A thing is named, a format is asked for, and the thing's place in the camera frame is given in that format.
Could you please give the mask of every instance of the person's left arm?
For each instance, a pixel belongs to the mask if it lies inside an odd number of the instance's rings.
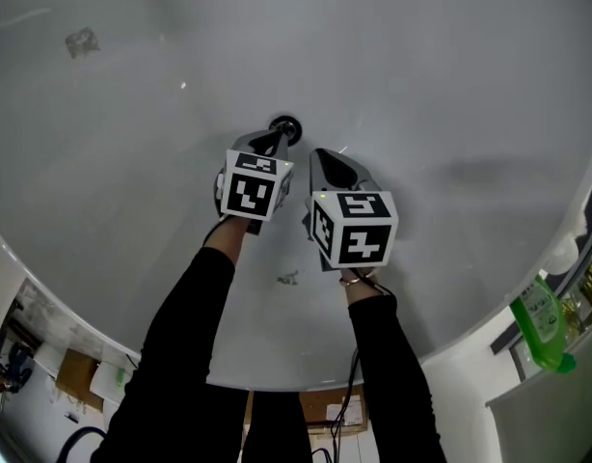
[[[196,395],[205,384],[248,225],[249,220],[239,217],[220,225],[166,298],[150,324],[139,368],[125,387],[124,400],[93,462],[148,456],[152,449],[162,449],[164,455],[169,451],[166,439],[173,440],[180,432],[185,407],[161,398],[169,392],[176,397]]]

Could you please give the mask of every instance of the black round object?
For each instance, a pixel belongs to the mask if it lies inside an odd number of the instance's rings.
[[[287,136],[287,145],[294,146],[303,136],[303,127],[294,117],[281,115],[268,125],[269,130],[278,130]]]

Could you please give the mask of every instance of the person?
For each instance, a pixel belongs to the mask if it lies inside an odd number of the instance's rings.
[[[233,217],[218,226],[170,292],[93,463],[238,460],[248,392],[206,384],[206,376],[248,225]],[[395,298],[362,281],[345,292],[380,461],[445,461],[427,381],[399,326]],[[242,462],[264,461],[312,461],[298,393],[255,392]]]

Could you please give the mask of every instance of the bracelet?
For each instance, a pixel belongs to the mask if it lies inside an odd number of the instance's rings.
[[[370,278],[371,276],[374,276],[375,274],[377,274],[377,268],[376,268],[376,267],[374,267],[374,268],[373,268],[373,269],[371,269],[371,270],[370,270],[368,273],[366,273],[366,274],[364,275],[364,277],[365,277],[365,278]],[[353,284],[355,284],[355,283],[359,282],[360,280],[361,280],[361,279],[360,279],[360,278],[358,278],[358,277],[357,277],[357,278],[354,278],[353,280],[344,280],[344,279],[343,279],[343,277],[341,276],[341,277],[338,279],[338,283],[339,283],[341,286],[345,286],[346,288],[348,288],[350,285],[353,285]]]

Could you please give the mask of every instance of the bottle label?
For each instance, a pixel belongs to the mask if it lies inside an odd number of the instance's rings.
[[[551,341],[559,329],[553,298],[540,286],[532,285],[522,293],[521,300],[529,314],[540,341]]]

